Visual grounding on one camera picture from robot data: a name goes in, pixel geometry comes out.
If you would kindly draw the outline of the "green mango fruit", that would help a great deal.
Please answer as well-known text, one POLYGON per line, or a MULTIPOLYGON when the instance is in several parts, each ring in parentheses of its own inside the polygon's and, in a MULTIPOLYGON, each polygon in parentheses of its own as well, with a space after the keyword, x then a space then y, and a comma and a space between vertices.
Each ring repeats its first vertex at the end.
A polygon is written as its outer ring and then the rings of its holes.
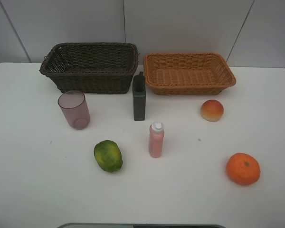
POLYGON ((105 172, 114 173, 122 168, 122 154, 114 141, 105 140, 96 144, 94 157, 99 167, 105 172))

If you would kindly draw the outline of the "light orange wicker basket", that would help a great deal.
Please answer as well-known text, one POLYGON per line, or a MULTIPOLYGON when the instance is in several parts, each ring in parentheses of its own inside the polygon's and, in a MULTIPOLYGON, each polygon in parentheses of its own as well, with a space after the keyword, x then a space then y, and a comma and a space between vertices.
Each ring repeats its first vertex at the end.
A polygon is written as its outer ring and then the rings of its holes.
POLYGON ((150 53, 143 72, 156 95, 218 95, 236 84, 225 59, 215 53, 150 53))

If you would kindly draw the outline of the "translucent pink plastic cup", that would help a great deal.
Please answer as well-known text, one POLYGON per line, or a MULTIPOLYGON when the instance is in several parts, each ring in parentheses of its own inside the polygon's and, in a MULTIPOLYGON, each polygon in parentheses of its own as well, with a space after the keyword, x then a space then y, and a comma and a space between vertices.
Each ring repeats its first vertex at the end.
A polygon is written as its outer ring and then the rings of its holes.
POLYGON ((58 98, 57 103, 70 127, 82 130, 89 125, 90 113, 82 92, 65 92, 58 98))

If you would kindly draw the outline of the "orange tangerine fruit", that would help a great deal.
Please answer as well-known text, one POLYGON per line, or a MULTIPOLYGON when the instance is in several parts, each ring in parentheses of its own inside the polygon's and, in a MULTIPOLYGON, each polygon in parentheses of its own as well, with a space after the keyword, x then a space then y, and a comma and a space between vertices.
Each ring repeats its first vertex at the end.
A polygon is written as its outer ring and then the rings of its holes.
POLYGON ((229 179, 241 186, 256 183, 261 175, 258 161, 246 153, 233 154, 229 158, 225 170, 229 179))

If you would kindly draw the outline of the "pink bottle white cap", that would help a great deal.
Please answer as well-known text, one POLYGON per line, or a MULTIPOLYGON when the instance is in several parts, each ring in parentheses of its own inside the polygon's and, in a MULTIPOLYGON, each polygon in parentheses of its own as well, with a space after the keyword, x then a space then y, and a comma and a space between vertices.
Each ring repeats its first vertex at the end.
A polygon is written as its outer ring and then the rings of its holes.
POLYGON ((159 158, 162 154, 164 126, 161 122, 153 122, 149 128, 149 154, 153 158, 159 158))

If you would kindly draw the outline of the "red yellow peach fruit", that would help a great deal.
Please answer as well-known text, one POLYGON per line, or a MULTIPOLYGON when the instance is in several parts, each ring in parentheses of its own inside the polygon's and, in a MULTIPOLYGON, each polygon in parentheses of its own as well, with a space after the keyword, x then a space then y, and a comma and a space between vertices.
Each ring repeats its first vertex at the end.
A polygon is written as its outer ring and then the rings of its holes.
POLYGON ((207 100, 200 108, 201 116, 210 122, 216 122, 221 119, 224 113, 223 105, 217 100, 207 100))

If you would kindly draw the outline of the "dark brown wicker basket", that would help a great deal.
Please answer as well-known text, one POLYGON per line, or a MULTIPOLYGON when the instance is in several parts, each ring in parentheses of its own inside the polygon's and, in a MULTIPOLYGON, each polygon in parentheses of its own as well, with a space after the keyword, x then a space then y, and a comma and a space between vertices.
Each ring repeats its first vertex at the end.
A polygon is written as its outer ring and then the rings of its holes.
POLYGON ((60 43, 40 67, 62 93, 126 94, 138 67, 138 49, 130 43, 60 43))

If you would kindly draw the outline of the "dark green rectangular bottle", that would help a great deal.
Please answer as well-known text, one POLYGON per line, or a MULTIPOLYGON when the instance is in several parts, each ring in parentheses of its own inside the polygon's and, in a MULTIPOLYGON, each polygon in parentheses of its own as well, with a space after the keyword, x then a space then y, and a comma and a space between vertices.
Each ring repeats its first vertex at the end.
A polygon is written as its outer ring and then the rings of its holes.
POLYGON ((135 121, 144 121, 146 108, 146 89, 145 77, 142 71, 133 77, 132 93, 133 118, 135 121))

